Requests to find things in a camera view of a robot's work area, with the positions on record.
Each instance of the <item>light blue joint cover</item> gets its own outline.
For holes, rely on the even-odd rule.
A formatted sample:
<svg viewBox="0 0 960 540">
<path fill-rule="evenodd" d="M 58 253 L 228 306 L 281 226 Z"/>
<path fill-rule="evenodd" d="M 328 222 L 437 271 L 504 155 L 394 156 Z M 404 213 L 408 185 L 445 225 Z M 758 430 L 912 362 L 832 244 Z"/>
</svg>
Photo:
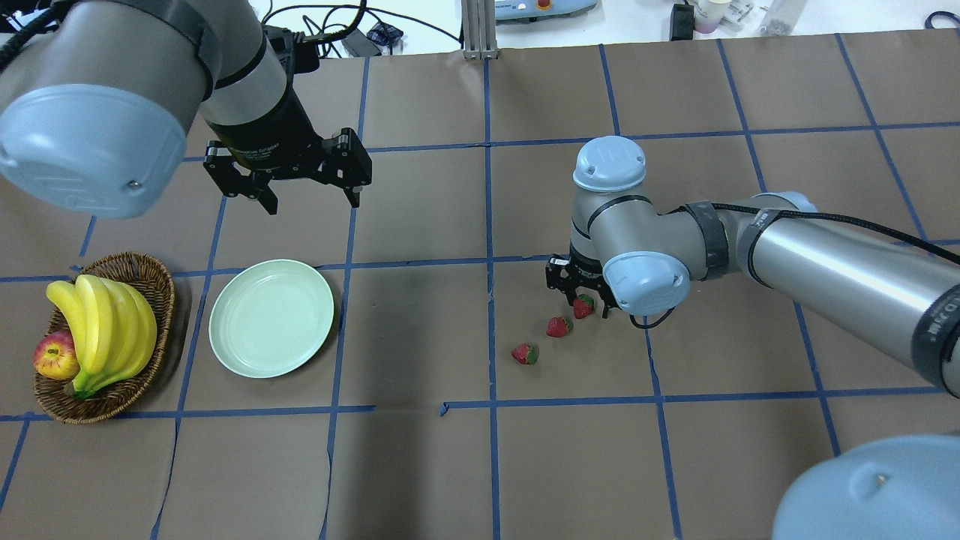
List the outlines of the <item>light blue joint cover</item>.
<svg viewBox="0 0 960 540">
<path fill-rule="evenodd" d="M 185 152 L 173 114 L 118 88 L 47 86 L 0 115 L 0 174 L 38 199 L 100 217 L 150 209 Z"/>
<path fill-rule="evenodd" d="M 603 276 L 617 305 L 631 315 L 656 315 L 675 307 L 690 293 L 690 273 L 667 254 L 636 251 L 604 264 Z"/>
<path fill-rule="evenodd" d="M 598 193 L 611 193 L 640 185 L 647 176 L 647 157 L 629 138 L 607 135 L 580 149 L 573 182 Z"/>
<path fill-rule="evenodd" d="M 797 210 L 799 210 L 799 211 L 801 211 L 801 212 L 816 212 L 816 211 L 819 211 L 819 210 L 817 210 L 817 207 L 816 207 L 813 203 L 811 203 L 809 199 L 806 198 L 806 195 L 803 195 L 803 194 L 800 193 L 799 191 L 770 191 L 770 192 L 768 192 L 768 193 L 758 193 L 757 195 L 754 195 L 754 196 L 751 197 L 751 198 L 752 198 L 752 199 L 755 199 L 756 197 L 761 197 L 761 196 L 763 196 L 763 195 L 770 195 L 770 196 L 772 196 L 772 197 L 780 197 L 781 199 L 783 199 L 783 200 L 786 201 L 787 203 L 790 203 L 791 205 L 793 205 L 794 207 L 796 207 Z"/>
<path fill-rule="evenodd" d="M 800 476 L 773 540 L 960 538 L 960 436 L 883 439 Z"/>
</svg>

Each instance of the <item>banana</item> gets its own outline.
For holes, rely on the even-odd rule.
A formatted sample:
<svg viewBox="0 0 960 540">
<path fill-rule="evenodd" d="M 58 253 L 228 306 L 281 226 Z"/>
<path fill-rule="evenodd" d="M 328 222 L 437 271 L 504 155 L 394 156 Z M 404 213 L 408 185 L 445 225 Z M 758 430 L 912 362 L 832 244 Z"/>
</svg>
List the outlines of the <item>banana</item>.
<svg viewBox="0 0 960 540">
<path fill-rule="evenodd" d="M 86 321 L 84 307 L 77 296 L 77 290 L 71 282 L 52 282 L 47 285 L 47 299 L 63 313 L 66 324 L 70 327 L 70 333 L 73 334 L 73 343 L 77 350 L 77 360 L 79 360 L 84 350 Z"/>
<path fill-rule="evenodd" d="M 154 348 L 156 347 L 156 318 L 154 317 L 153 309 L 150 308 L 147 299 L 143 298 L 143 295 L 136 289 L 126 283 L 119 284 L 127 289 L 127 292 L 130 293 L 133 297 L 133 302 L 136 304 L 139 335 L 136 340 L 137 347 L 131 355 L 130 361 L 126 362 L 124 369 L 107 379 L 104 386 L 112 382 L 117 382 L 118 380 L 129 379 L 143 371 L 143 368 L 147 366 L 147 362 L 149 362 L 150 358 L 154 355 Z"/>
<path fill-rule="evenodd" d="M 88 398 L 109 384 L 135 377 L 143 371 L 143 368 L 147 366 L 147 362 L 149 362 L 150 358 L 154 355 L 154 348 L 156 347 L 156 318 L 154 317 L 154 311 L 150 308 L 147 300 L 143 298 L 143 295 L 136 289 L 122 282 L 117 283 L 117 285 L 124 288 L 131 296 L 133 306 L 135 307 L 135 312 L 132 313 L 131 316 L 125 316 L 122 321 L 118 321 L 119 324 L 136 326 L 137 336 L 134 340 L 133 350 L 125 360 L 117 364 L 110 364 L 111 368 L 113 365 L 119 365 L 119 369 L 116 371 L 105 369 L 97 380 L 91 382 L 88 389 L 76 392 L 75 396 L 78 398 Z"/>
<path fill-rule="evenodd" d="M 137 350 L 137 341 L 140 337 L 140 319 L 137 314 L 136 301 L 131 293 L 118 282 L 106 279 L 101 279 L 101 281 L 107 288 L 113 301 L 113 308 L 116 310 L 116 318 L 114 319 L 116 330 L 110 344 L 107 365 L 100 372 L 98 379 L 103 379 L 104 376 L 117 373 L 125 368 L 133 360 L 133 354 Z"/>
<path fill-rule="evenodd" d="M 96 276 L 77 276 L 77 292 L 84 306 L 86 319 L 86 365 L 81 364 L 88 375 L 97 375 L 107 365 L 110 344 L 113 341 L 115 312 L 107 286 Z"/>
</svg>

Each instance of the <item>red apple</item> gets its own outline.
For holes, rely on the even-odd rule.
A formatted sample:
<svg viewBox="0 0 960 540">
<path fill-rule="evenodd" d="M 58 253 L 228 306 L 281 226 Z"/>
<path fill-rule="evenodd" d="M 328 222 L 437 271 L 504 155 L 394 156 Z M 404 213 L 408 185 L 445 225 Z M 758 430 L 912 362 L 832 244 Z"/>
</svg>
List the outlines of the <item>red apple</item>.
<svg viewBox="0 0 960 540">
<path fill-rule="evenodd" d="M 55 331 L 40 340 L 34 350 L 34 368 L 43 377 L 69 380 L 80 372 L 73 334 L 67 330 Z"/>
</svg>

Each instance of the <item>wicker basket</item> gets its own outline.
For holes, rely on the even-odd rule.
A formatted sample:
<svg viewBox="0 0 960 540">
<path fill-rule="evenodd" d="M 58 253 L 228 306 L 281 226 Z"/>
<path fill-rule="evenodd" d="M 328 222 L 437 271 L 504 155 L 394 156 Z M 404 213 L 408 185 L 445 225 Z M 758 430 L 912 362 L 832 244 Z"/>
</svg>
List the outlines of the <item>wicker basket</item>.
<svg viewBox="0 0 960 540">
<path fill-rule="evenodd" d="M 43 410 L 64 424 L 92 424 L 106 420 L 133 404 L 150 386 L 164 362 L 174 318 L 174 280 L 162 262 L 140 253 L 121 253 L 101 258 L 80 272 L 116 282 L 129 283 L 147 299 L 156 317 L 154 355 L 136 377 L 111 384 L 92 398 L 79 400 L 63 392 L 64 381 L 34 373 L 34 395 Z M 67 329 L 60 310 L 54 308 L 47 335 Z"/>
</svg>

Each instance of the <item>cable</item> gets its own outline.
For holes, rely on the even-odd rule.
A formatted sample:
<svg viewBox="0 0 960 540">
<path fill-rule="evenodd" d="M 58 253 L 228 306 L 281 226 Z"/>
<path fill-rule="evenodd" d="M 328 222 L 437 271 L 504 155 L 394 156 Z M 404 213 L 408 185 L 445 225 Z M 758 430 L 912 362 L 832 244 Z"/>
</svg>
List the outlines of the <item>cable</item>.
<svg viewBox="0 0 960 540">
<path fill-rule="evenodd" d="M 270 7 L 267 8 L 267 12 L 263 14 L 263 18 L 260 19 L 260 24 L 263 24 L 263 21 L 270 16 L 270 13 L 274 12 L 274 0 L 270 0 Z"/>
<path fill-rule="evenodd" d="M 334 33 L 334 34 L 331 34 L 331 35 L 329 35 L 329 36 L 326 36 L 326 37 L 324 37 L 323 39 L 317 41 L 318 43 L 331 43 L 331 42 L 333 42 L 333 41 L 337 41 L 337 40 L 343 39 L 344 37 L 349 36 L 354 30 L 357 29 L 357 26 L 360 25 L 360 19 L 363 18 L 364 12 L 365 12 L 366 10 L 371 9 L 371 8 L 368 8 L 368 7 L 367 7 L 367 0 L 360 0 L 360 5 L 359 5 L 359 6 L 346 6 L 346 5 L 343 5 L 343 4 L 340 4 L 340 5 L 332 5 L 332 4 L 297 4 L 296 6 L 287 6 L 286 8 L 280 8 L 279 10 L 276 10 L 275 12 L 267 13 L 267 15 L 264 16 L 262 20 L 260 20 L 260 24 L 267 24 L 267 21 L 269 21 L 270 19 L 274 18 L 276 15 L 278 15 L 278 14 L 280 14 L 280 13 L 289 12 L 290 10 L 303 10 L 303 9 L 307 9 L 307 8 L 328 8 L 328 9 L 353 8 L 353 9 L 357 10 L 357 15 L 353 17 L 353 20 L 350 22 L 350 24 L 347 25 L 347 27 L 346 27 L 344 30 L 341 30 L 341 31 L 339 31 L 339 32 L 336 32 L 336 33 Z"/>
<path fill-rule="evenodd" d="M 714 203 L 713 207 L 718 210 L 730 210 L 743 213 L 758 213 L 760 209 L 755 209 L 751 207 L 741 207 L 738 205 L 726 205 L 720 203 Z M 853 225 L 855 227 L 860 227 L 868 231 L 873 231 L 874 233 L 880 233 L 885 236 L 890 236 L 900 240 L 901 242 L 906 242 L 914 247 L 918 247 L 930 254 L 933 254 L 939 258 L 944 258 L 954 264 L 960 265 L 960 256 L 954 254 L 953 252 L 947 251 L 944 248 L 931 244 L 922 238 L 918 238 L 912 234 L 907 234 L 896 229 L 891 229 L 884 225 L 874 223 L 873 221 L 867 221 L 866 219 L 860 219 L 858 217 L 851 217 L 848 215 L 838 214 L 838 213 L 822 213 L 822 212 L 801 212 L 796 210 L 781 210 L 781 217 L 789 217 L 794 219 L 821 219 L 824 221 L 834 221 L 837 223 L 845 223 L 847 225 Z"/>
<path fill-rule="evenodd" d="M 631 315 L 631 316 L 630 316 L 630 324 L 634 325 L 635 327 L 637 327 L 637 328 L 639 328 L 639 329 L 641 329 L 641 330 L 650 330 L 650 329 L 652 329 L 652 328 L 656 328 L 657 325 L 659 325 L 660 323 L 662 323 L 663 321 L 665 321 L 666 318 L 670 316 L 670 313 L 673 313 L 673 307 L 671 307 L 670 309 L 668 309 L 668 310 L 666 311 L 666 313 L 664 313 L 663 315 L 660 316 L 659 319 L 657 319 L 656 321 L 650 323 L 649 325 L 641 325 L 640 323 L 638 323 L 638 322 L 636 321 L 636 318 L 635 318 L 633 315 Z"/>
<path fill-rule="evenodd" d="M 934 26 L 933 26 L 933 18 L 934 18 L 934 17 L 945 17 L 945 18 L 948 18 L 948 19 L 952 20 L 952 21 L 954 22 L 954 24 L 957 25 L 957 28 L 960 28 L 960 17 L 958 17 L 958 16 L 956 15 L 956 13 L 951 13 L 951 12 L 933 12 L 933 13 L 931 13 L 930 16 L 926 18 L 926 21 L 924 21 L 924 28 L 927 28 L 927 29 L 930 29 L 930 30 L 932 30 L 932 29 L 934 28 Z"/>
<path fill-rule="evenodd" d="M 454 36 L 453 34 L 451 34 L 450 32 L 444 30 L 443 28 L 440 28 L 440 27 L 438 27 L 438 26 L 432 25 L 432 24 L 430 24 L 430 23 L 428 23 L 428 22 L 426 22 L 426 21 L 420 20 L 420 19 L 418 19 L 418 18 L 409 16 L 409 15 L 404 15 L 404 14 L 401 14 L 401 13 L 388 12 L 387 10 L 381 10 L 381 9 L 379 9 L 379 8 L 367 8 L 367 7 L 366 7 L 366 0 L 362 0 L 362 1 L 361 1 L 361 4 L 363 5 L 363 9 L 362 9 L 362 10 L 361 10 L 361 6 L 348 5 L 348 4 L 340 4 L 340 5 L 331 5 L 331 4 L 297 4 L 296 6 L 287 6 L 287 7 L 285 7 L 285 8 L 280 8 L 279 10 L 276 10 L 275 12 L 268 13 L 267 16 L 263 17 L 263 20 L 261 20 L 260 22 L 261 22 L 262 24 L 266 24 L 267 21 L 269 21 L 269 20 L 270 20 L 271 18 L 273 18 L 275 15 L 280 14 L 280 13 L 283 13 L 283 12 L 287 12 L 287 11 L 290 11 L 290 10 L 303 10 L 303 9 L 312 9 L 312 8 L 327 8 L 327 9 L 336 11 L 336 10 L 353 8 L 353 9 L 355 9 L 355 10 L 361 10 L 361 11 L 360 11 L 360 15 L 361 15 L 361 16 L 363 15 L 363 12 L 370 12 L 371 14 L 372 14 L 373 12 L 377 12 L 377 13 L 383 13 L 383 14 L 387 14 L 387 15 L 390 15 L 390 16 L 394 16 L 394 17 L 399 17 L 399 18 L 402 18 L 402 19 L 410 20 L 410 21 L 416 22 L 416 23 L 418 23 L 418 24 L 421 24 L 421 25 L 423 25 L 423 26 L 425 26 L 425 27 L 427 27 L 427 28 L 436 30 L 437 32 L 440 32 L 440 33 L 443 34 L 444 36 L 447 36 L 447 37 L 453 39 L 454 41 L 456 41 L 457 43 L 460 43 L 461 45 L 464 43 L 464 41 L 463 41 L 463 39 L 462 39 L 461 37 L 456 37 L 456 36 Z"/>
<path fill-rule="evenodd" d="M 72 6 L 71 2 L 55 2 L 47 11 L 28 22 L 27 26 L 21 28 L 13 37 L 8 39 L 3 47 L 0 47 L 0 73 L 3 73 L 10 66 L 13 59 L 20 54 L 20 49 L 27 44 L 27 41 L 40 34 L 48 24 L 66 15 L 70 11 L 70 6 Z"/>
<path fill-rule="evenodd" d="M 321 33 L 321 34 L 324 32 L 324 29 L 323 29 L 319 24 L 317 24 L 316 22 L 314 22 L 314 20 L 313 20 L 312 18 L 310 18 L 309 16 L 304 15 L 304 16 L 302 17 L 302 20 L 303 20 L 303 24 L 306 25 L 306 30 L 307 30 L 307 32 L 310 33 L 310 36 L 314 36 L 314 35 L 315 35 L 314 32 L 313 32 L 313 29 L 314 29 L 314 28 L 316 28 L 316 29 L 317 29 L 317 32 L 319 32 L 319 33 Z"/>
</svg>

